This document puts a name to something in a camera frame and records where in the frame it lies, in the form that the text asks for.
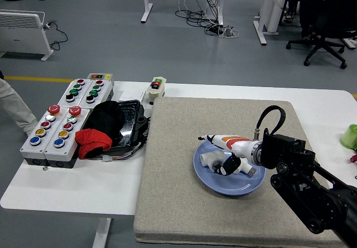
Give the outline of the robot right hand white shell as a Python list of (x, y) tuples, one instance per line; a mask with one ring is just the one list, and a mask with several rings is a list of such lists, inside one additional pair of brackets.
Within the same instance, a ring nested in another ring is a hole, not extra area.
[(234, 135), (206, 135), (198, 139), (208, 141), (220, 149), (200, 156), (201, 164), (219, 175), (242, 172), (251, 178), (256, 172), (251, 164), (260, 165), (257, 152), (261, 141)]

